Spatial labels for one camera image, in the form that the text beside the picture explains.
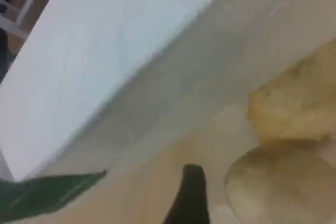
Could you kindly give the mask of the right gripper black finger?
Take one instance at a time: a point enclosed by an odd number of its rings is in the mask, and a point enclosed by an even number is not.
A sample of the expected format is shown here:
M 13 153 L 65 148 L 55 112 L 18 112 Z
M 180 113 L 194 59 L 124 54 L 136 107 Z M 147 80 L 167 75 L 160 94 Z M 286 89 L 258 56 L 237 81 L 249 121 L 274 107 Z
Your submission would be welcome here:
M 211 222 L 207 204 L 206 176 L 200 165 L 184 165 L 180 187 L 163 222 Z

